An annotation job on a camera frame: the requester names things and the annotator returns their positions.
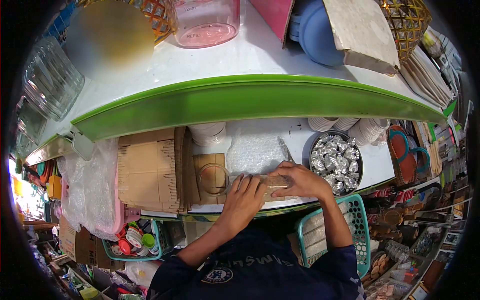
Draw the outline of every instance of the red plastic lid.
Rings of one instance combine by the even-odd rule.
[[[132,246],[129,242],[127,242],[126,239],[119,240],[119,247],[120,251],[122,251],[123,254],[130,255],[130,252],[132,251]]]

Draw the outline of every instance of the glass jar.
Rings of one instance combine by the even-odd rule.
[[[32,103],[44,115],[59,121],[72,108],[85,78],[73,66],[57,39],[48,36],[34,45],[22,81]]]
[[[240,29],[240,0],[174,0],[177,43],[205,48],[230,41]]]

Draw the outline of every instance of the plastic bag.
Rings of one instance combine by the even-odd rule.
[[[125,273],[135,284],[149,287],[158,267],[158,264],[151,261],[127,261],[125,263]]]
[[[57,159],[62,178],[68,183],[68,195],[62,197],[63,216],[80,232],[80,225],[101,238],[117,241],[106,233],[115,223],[115,174],[118,139],[94,144],[92,159],[77,154]]]

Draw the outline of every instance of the yellow box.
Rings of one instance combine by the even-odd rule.
[[[50,198],[61,200],[61,177],[52,175],[48,179],[47,193]]]

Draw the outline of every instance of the cardboard packaging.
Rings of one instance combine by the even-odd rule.
[[[118,197],[129,207],[186,213],[198,198],[186,127],[120,137]]]
[[[102,240],[81,227],[77,232],[62,216],[60,218],[60,249],[74,262],[79,264],[96,265],[99,268],[118,270],[125,266],[122,261],[111,260]]]

